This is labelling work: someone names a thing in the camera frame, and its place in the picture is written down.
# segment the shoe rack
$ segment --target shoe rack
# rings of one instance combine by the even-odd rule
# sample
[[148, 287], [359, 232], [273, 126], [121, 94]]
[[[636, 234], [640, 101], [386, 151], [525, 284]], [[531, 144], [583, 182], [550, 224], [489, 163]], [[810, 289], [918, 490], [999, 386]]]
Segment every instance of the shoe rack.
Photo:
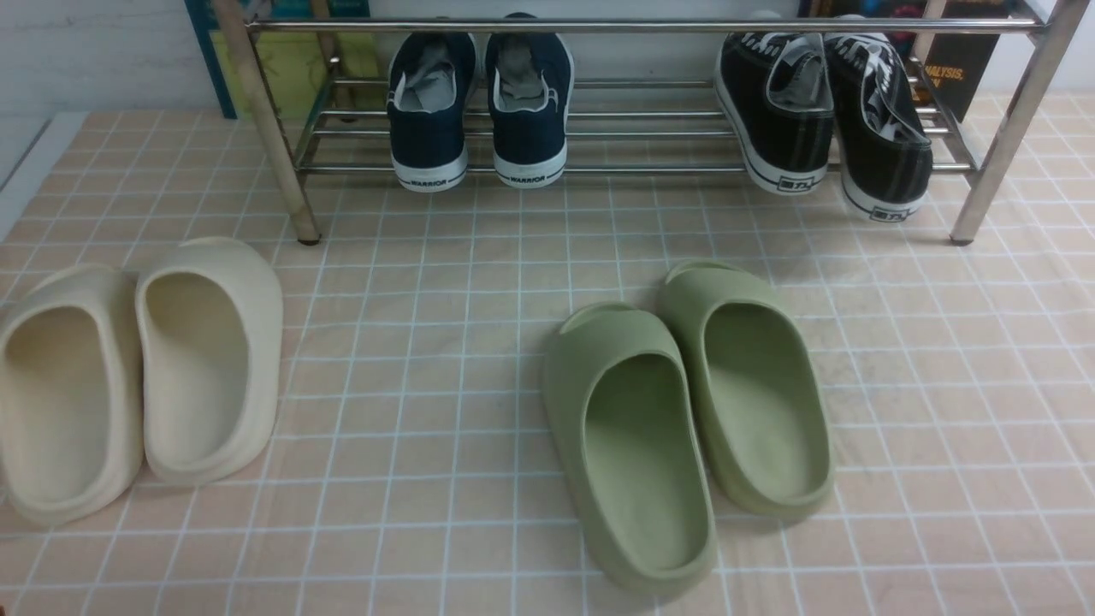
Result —
[[[730, 33], [730, 32], [819, 32], [819, 33], [872, 33], [872, 32], [915, 32], [918, 34], [1008, 34], [1025, 35], [1034, 45], [1034, 53], [1023, 72], [1023, 77], [1004, 112], [988, 152], [980, 155], [970, 147], [961, 126], [946, 106], [938, 103], [935, 90], [917, 58], [911, 61], [910, 86], [927, 92], [926, 105], [919, 113], [924, 119], [930, 137], [941, 139], [949, 150], [954, 162], [935, 162], [933, 173], [964, 175], [969, 183], [969, 193], [950, 231], [950, 241], [956, 245], [967, 245], [973, 241], [989, 207], [1003, 182], [1004, 175], [1023, 137], [1026, 135], [1035, 112], [1041, 104], [1049, 83], [1069, 48], [1090, 0], [1057, 0], [1052, 12], [1047, 13], [1031, 0], [1012, 0], [1011, 14], [1006, 19], [862, 19], [833, 20], [828, 18], [803, 18], [772, 21], [692, 21], [692, 20], [538, 20], [535, 22], [507, 22], [495, 20], [430, 20], [430, 19], [332, 19], [327, 0], [310, 0], [315, 19], [274, 20], [269, 18], [270, 0], [253, 0], [246, 8], [240, 0], [212, 0], [214, 11], [220, 30], [228, 44], [232, 63], [240, 75], [243, 90], [251, 104], [252, 116], [260, 137], [274, 168], [289, 217], [297, 232], [297, 239], [306, 245], [320, 242], [321, 229], [316, 224], [304, 182], [315, 174], [362, 174], [391, 173], [389, 165], [355, 163], [316, 163], [315, 152], [320, 141], [331, 138], [383, 138], [387, 130], [360, 128], [344, 121], [351, 119], [383, 120], [383, 108], [354, 108], [351, 96], [355, 90], [372, 88], [385, 89], [385, 79], [357, 79], [344, 74], [339, 63], [336, 33], [410, 33], [469, 32], [486, 34], [493, 32], [551, 32], [558, 34], [643, 34], [643, 33]], [[925, 14], [942, 14], [946, 0], [929, 0]], [[327, 75], [320, 89], [312, 111], [304, 124], [297, 146], [293, 148], [286, 137], [281, 118], [270, 97], [266, 73], [255, 43], [264, 32], [307, 32], [319, 37], [320, 48], [327, 62]], [[620, 80], [578, 79], [577, 89], [688, 89], [706, 88], [706, 80]], [[485, 109], [470, 109], [469, 115], [485, 116]], [[721, 118], [722, 113], [714, 107], [694, 111], [622, 111], [622, 112], [572, 112], [572, 117], [602, 119], [613, 118], [681, 121]], [[729, 137], [728, 126], [723, 130], [666, 129], [604, 131], [572, 128], [569, 136], [587, 139], [689, 139], [703, 137]], [[489, 166], [472, 165], [470, 173], [493, 172]], [[719, 175], [745, 173], [744, 164], [598, 164], [567, 165], [568, 175]]]

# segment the book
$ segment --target book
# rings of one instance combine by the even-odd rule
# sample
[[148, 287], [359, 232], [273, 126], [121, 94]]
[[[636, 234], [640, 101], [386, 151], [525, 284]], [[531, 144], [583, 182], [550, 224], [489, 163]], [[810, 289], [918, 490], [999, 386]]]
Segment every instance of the book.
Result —
[[[228, 57], [228, 45], [217, 25], [210, 0], [185, 0], [198, 46], [205, 57], [209, 79], [212, 81], [224, 117], [250, 117], [251, 106], [243, 95], [235, 69]], [[331, 15], [336, 18], [369, 16], [368, 0], [333, 0]], [[275, 19], [310, 19], [308, 0], [278, 0], [272, 16]], [[337, 34], [342, 49], [342, 66], [350, 77], [377, 77], [377, 48], [371, 34]], [[278, 114], [284, 119], [303, 119], [315, 101], [326, 67], [320, 51], [319, 39], [312, 33], [264, 32], [255, 45], [258, 59], [266, 73], [270, 93]], [[382, 95], [359, 96], [361, 104], [377, 106]]]
[[[944, 18], [1006, 18], [1007, 0], [949, 0]], [[920, 18], [924, 0], [802, 0], [799, 12], [811, 16], [860, 14], [872, 18]], [[911, 32], [887, 33], [890, 43], [908, 58], [917, 35]], [[924, 61], [924, 71], [938, 92], [940, 102], [961, 121], [969, 111], [998, 35], [936, 34]]]

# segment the tiled floor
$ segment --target tiled floor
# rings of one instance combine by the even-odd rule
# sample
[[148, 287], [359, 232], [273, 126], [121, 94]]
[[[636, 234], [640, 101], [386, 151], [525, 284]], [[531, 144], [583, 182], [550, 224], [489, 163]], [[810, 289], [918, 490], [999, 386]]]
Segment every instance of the tiled floor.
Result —
[[[968, 120], [983, 140], [1001, 101]], [[733, 144], [585, 144], [699, 160]], [[335, 158], [383, 152], [345, 149]], [[139, 270], [234, 234], [286, 293], [285, 398], [249, 468], [198, 490], [142, 474], [41, 532], [0, 496], [0, 605], [20, 616], [660, 613], [1085, 614], [1095, 606], [1095, 97], [1054, 96], [978, 240], [937, 178], [901, 226], [830, 181], [468, 181], [433, 199], [316, 178], [327, 239], [292, 241], [246, 124], [93, 115], [0, 245], [0, 297], [81, 260]], [[583, 549], [539, 404], [544, 337], [607, 298], [648, 305], [677, 259], [769, 278], [825, 385], [834, 497], [795, 526], [713, 489], [715, 572], [676, 601], [618, 591]]]

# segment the green slide sandal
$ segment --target green slide sandal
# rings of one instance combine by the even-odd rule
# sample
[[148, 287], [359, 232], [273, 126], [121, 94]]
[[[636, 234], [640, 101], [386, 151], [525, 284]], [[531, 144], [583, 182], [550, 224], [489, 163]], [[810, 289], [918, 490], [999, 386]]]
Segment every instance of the green slide sandal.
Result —
[[775, 290], [713, 260], [666, 276], [658, 313], [684, 357], [707, 462], [746, 511], [802, 518], [832, 488], [829, 427], [802, 335]]
[[626, 590], [679, 594], [712, 567], [714, 520], [672, 335], [621, 302], [548, 344], [541, 392], [589, 554]]

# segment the slide sandal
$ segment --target slide sandal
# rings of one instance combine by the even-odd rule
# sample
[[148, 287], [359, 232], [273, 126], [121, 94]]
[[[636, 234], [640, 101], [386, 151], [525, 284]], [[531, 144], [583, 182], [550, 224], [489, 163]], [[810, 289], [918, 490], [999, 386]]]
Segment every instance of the slide sandal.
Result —
[[0, 326], [0, 467], [23, 518], [64, 524], [132, 484], [143, 460], [134, 282], [106, 265], [49, 276]]
[[684, 357], [712, 474], [746, 511], [808, 515], [832, 487], [829, 427], [802, 335], [775, 290], [722, 263], [666, 276], [658, 313]]
[[201, 237], [141, 274], [145, 449], [168, 484], [222, 479], [274, 430], [281, 359], [281, 284], [247, 244]]
[[587, 305], [549, 342], [541, 391], [589, 554], [621, 586], [678, 594], [714, 521], [680, 352], [657, 317]]

